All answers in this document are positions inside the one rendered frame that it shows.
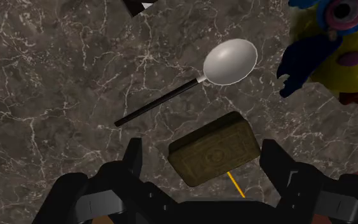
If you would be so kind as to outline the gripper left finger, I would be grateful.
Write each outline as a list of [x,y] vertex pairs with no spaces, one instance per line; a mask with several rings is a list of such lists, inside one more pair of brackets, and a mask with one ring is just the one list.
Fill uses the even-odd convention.
[[124,224],[177,224],[177,204],[151,182],[143,182],[142,139],[130,140],[122,160],[103,164],[89,178],[82,172],[59,177],[32,224],[89,224],[115,215]]

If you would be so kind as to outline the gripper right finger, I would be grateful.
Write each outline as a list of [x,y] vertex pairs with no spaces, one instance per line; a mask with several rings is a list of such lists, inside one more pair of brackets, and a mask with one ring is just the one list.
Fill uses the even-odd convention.
[[281,196],[277,210],[289,224],[358,224],[358,174],[332,179],[295,161],[273,139],[263,141],[259,164]]

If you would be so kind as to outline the thin yellow stick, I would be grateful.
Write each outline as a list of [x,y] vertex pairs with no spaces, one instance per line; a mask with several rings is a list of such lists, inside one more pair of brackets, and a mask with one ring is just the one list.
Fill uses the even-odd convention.
[[227,172],[227,175],[231,179],[232,183],[234,184],[235,188],[237,189],[237,191],[241,195],[241,197],[245,198],[244,192],[242,191],[242,189],[240,188],[239,184],[237,183],[237,181],[235,180],[235,178],[233,177],[233,175],[231,174],[230,171]]

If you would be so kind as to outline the olive green patterned book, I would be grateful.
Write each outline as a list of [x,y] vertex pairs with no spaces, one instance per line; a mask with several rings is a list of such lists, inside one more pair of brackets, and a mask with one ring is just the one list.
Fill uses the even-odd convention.
[[249,122],[232,111],[170,143],[168,161],[188,186],[196,187],[260,154]]

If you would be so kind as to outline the yellow and blue toy figure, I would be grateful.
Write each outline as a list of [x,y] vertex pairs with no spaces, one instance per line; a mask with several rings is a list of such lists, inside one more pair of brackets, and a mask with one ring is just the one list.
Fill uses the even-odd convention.
[[280,96],[308,82],[324,85],[342,105],[358,104],[358,0],[288,0],[297,8],[277,77]]

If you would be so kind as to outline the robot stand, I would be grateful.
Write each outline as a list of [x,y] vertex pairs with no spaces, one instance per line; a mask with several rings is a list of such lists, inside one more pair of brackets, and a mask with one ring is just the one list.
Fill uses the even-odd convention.
[[129,14],[134,17],[158,0],[122,0]]

